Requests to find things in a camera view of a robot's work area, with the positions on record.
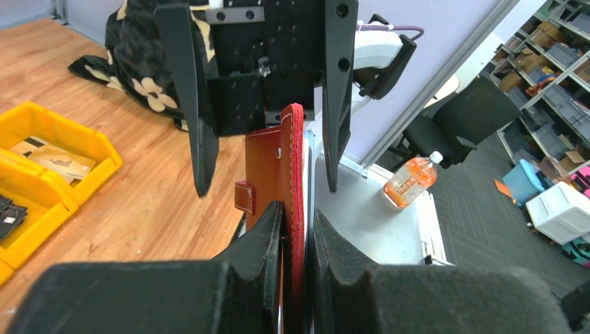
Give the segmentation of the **red leather card holder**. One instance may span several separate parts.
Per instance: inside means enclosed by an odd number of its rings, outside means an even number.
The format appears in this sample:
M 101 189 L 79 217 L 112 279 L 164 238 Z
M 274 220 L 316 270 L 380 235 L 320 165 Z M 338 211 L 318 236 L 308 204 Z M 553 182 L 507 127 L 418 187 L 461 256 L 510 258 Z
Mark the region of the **red leather card holder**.
M 276 127 L 245 137 L 246 178 L 235 184 L 234 205 L 252 228 L 272 201 L 283 204 L 286 240 L 283 266 L 283 314 L 286 333 L 305 329 L 304 111 L 286 106 Z

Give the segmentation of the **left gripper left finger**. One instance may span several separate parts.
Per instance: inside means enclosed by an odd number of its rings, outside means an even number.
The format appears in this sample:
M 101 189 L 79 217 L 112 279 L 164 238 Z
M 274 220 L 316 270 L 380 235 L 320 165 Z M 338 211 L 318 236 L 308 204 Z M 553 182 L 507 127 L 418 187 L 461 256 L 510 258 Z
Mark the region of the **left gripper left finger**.
M 210 260 L 57 264 L 9 333 L 276 333 L 283 205 Z

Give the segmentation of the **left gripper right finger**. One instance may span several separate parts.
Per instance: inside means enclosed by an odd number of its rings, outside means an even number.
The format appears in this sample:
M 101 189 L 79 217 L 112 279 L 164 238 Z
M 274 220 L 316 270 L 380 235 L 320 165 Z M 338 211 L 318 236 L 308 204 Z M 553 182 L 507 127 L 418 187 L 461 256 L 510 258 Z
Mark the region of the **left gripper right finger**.
M 379 264 L 314 213 L 316 333 L 569 333 L 531 271 Z

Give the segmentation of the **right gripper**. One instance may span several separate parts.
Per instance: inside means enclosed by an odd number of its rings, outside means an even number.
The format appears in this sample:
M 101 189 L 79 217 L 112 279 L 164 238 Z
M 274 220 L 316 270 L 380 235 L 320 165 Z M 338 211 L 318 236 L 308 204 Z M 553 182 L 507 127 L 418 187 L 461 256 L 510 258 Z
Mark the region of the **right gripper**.
M 188 128 L 198 196 L 205 197 L 212 184 L 218 134 L 276 126 L 292 103 L 303 107 L 305 123 L 314 122 L 314 90 L 323 74 L 324 159 L 328 188 L 335 193 L 351 135 L 358 2 L 210 1 L 205 15 L 217 68 L 208 76 L 209 89 L 189 5 L 161 3 L 154 11 Z

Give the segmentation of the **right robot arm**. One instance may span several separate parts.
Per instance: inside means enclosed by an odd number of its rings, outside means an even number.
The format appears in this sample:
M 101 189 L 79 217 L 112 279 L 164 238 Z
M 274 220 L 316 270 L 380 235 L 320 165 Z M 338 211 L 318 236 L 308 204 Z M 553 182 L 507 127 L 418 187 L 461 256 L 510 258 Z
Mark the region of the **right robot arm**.
M 380 15 L 358 20 L 357 1 L 210 1 L 207 28 L 194 1 L 160 1 L 154 19 L 189 132 L 199 196 L 212 183 L 221 136 L 278 124 L 288 104 L 321 123 L 328 186 L 349 141 L 351 116 L 385 97 L 415 49 L 406 29 Z

